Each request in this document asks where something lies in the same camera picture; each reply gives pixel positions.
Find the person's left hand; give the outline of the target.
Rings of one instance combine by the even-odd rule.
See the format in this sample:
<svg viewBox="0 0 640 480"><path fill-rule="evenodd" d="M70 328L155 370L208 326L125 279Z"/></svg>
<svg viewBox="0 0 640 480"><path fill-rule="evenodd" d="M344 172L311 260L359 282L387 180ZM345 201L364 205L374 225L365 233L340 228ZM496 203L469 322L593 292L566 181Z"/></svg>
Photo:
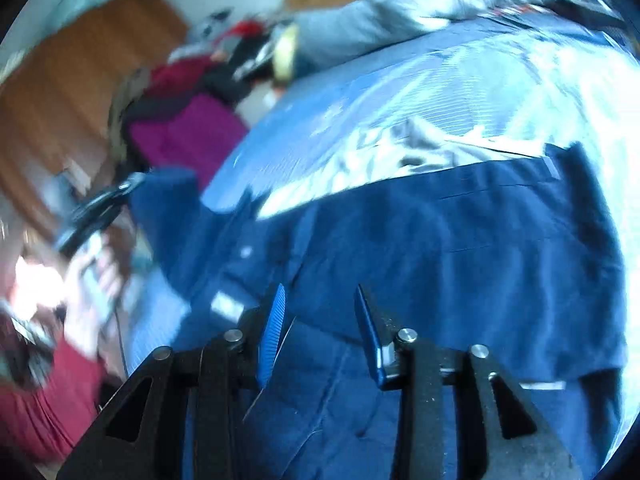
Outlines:
<svg viewBox="0 0 640 480"><path fill-rule="evenodd" d="M64 285L64 339L95 361L101 332L122 290L119 264L105 234L93 233L70 258Z"/></svg>

